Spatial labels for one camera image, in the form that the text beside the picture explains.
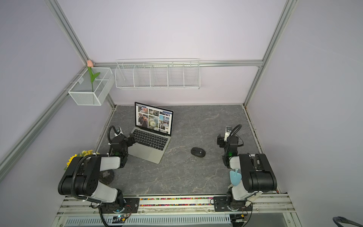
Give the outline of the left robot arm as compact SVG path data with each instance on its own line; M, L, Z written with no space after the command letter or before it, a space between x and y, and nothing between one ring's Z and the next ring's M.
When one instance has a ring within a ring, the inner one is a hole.
M100 173L125 167L128 148L136 143L136 139L132 133L125 136L120 128L116 129L113 125L108 130L115 133L113 138L110 138L110 133L107 135L108 153L74 156L58 184L58 193L98 206L109 204L115 207L114 213L121 213L127 206L122 191L102 183Z

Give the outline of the black wireless mouse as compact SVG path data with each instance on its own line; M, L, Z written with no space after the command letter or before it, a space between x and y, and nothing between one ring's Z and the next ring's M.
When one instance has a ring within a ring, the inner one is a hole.
M199 147L193 147L191 149L191 154L198 157L198 158L203 158L206 155L206 151L202 148Z

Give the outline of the silver laptop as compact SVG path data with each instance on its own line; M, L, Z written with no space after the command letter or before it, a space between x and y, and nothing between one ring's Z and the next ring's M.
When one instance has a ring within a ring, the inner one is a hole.
M173 128L174 111L143 103L135 103L135 127L131 131L136 143L129 147L129 154L159 164Z

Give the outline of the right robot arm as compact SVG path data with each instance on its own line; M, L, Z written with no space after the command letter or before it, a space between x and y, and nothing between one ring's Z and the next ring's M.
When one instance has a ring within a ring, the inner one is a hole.
M222 161L231 169L229 177L231 185L226 193L226 201L215 203L226 206L231 211L238 211L252 205L253 201L263 193L276 191L278 184L275 174L265 154L239 154L238 148L244 144L239 142L237 133L242 125L226 127L225 135L218 135L217 145L224 149Z

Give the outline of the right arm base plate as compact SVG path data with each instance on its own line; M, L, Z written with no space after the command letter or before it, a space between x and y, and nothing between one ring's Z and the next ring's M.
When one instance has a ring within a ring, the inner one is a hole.
M216 212L252 211L252 204L248 201L236 201L226 195L214 196L211 200Z

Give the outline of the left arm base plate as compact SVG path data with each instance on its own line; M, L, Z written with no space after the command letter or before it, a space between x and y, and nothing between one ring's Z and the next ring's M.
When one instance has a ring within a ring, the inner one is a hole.
M100 206L103 214L118 214L118 213L137 213L140 204L140 198L130 197L124 198L123 206L116 201L113 203L105 203Z

